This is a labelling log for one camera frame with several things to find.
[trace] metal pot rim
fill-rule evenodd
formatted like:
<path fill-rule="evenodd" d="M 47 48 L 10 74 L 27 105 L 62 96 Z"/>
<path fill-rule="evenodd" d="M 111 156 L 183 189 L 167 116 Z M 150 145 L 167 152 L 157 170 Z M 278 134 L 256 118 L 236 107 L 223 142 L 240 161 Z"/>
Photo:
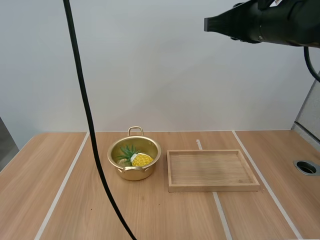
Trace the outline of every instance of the metal pot rim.
<path fill-rule="evenodd" d="M 160 158 L 160 156 L 161 156 L 161 147 L 160 147 L 159 143 L 157 143 L 155 140 L 153 140 L 153 139 L 151 139 L 151 138 L 149 138 L 149 137 L 146 137 L 146 136 L 139 136 L 139 135 L 127 136 L 127 137 L 124 137 L 124 138 L 121 138 L 121 139 L 115 141 L 115 142 L 109 147 L 109 149 L 108 149 L 108 160 L 109 160 L 109 162 L 110 162 L 113 166 L 115 166 L 116 168 L 118 168 L 118 169 L 120 169 L 120 170 L 123 170 L 125 167 L 118 165 L 115 161 L 112 160 L 111 152 L 112 152 L 113 148 L 114 148 L 118 143 L 120 143 L 120 142 L 122 142 L 122 141 L 124 141 L 124 140 L 127 140 L 127 139 L 145 139 L 145 140 L 148 140 L 148 141 L 152 142 L 152 143 L 156 146 L 156 149 L 158 150 L 158 153 L 157 153 L 155 159 L 154 159 L 152 162 L 150 162 L 149 164 L 144 165 L 144 166 L 142 167 L 143 170 L 144 170 L 144 169 L 147 169 L 148 167 L 150 167 L 150 166 L 152 166 L 153 164 L 155 164 L 155 163 L 158 161 L 158 159 Z"/>

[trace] round hole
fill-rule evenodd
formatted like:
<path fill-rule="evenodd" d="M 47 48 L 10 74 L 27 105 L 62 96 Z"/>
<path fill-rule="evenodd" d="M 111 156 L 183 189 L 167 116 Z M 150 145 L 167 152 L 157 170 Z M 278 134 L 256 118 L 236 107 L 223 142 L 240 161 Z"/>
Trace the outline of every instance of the round hole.
<path fill-rule="evenodd" d="M 314 166 L 305 161 L 298 161 L 296 165 L 301 171 L 307 174 L 315 174 L 317 172 L 317 169 Z"/>

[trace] gray panel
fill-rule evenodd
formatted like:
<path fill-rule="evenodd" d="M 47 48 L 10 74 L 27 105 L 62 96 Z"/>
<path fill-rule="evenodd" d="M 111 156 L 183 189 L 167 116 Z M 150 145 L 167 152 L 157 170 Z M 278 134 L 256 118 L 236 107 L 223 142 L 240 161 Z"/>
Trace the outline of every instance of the gray panel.
<path fill-rule="evenodd" d="M 292 129 L 294 129 L 301 137 L 304 138 L 308 143 L 310 143 L 315 149 L 320 152 L 320 144 L 314 140 L 311 136 L 309 136 L 302 128 L 298 125 L 294 124 Z"/>
<path fill-rule="evenodd" d="M 320 83 L 316 82 L 297 117 L 297 122 L 303 125 L 320 139 Z"/>

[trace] white wall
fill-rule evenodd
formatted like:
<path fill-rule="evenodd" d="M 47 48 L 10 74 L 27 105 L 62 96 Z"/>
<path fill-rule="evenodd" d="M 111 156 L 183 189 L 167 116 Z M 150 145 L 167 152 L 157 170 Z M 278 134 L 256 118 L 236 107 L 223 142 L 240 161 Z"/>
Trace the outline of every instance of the white wall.
<path fill-rule="evenodd" d="M 237 2 L 72 0 L 96 130 L 290 129 L 313 83 L 303 49 L 203 31 Z M 63 1 L 1 1 L 0 29 L 0 116 L 18 147 L 86 131 Z"/>

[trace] gold pot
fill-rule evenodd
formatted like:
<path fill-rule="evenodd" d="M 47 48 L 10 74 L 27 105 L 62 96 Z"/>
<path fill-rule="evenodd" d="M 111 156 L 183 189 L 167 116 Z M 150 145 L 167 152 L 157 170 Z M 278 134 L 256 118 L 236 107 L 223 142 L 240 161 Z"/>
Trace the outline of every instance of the gold pot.
<path fill-rule="evenodd" d="M 130 135 L 132 129 L 140 129 L 140 135 Z M 153 161 L 148 165 L 141 166 L 120 166 L 117 164 L 117 156 L 122 155 L 120 147 L 134 145 L 141 153 L 148 154 Z M 128 136 L 113 143 L 108 150 L 108 159 L 115 166 L 117 174 L 126 180 L 137 181 L 149 177 L 155 170 L 156 163 L 161 155 L 160 145 L 149 137 L 144 136 L 144 131 L 139 126 L 132 126 L 128 130 Z"/>

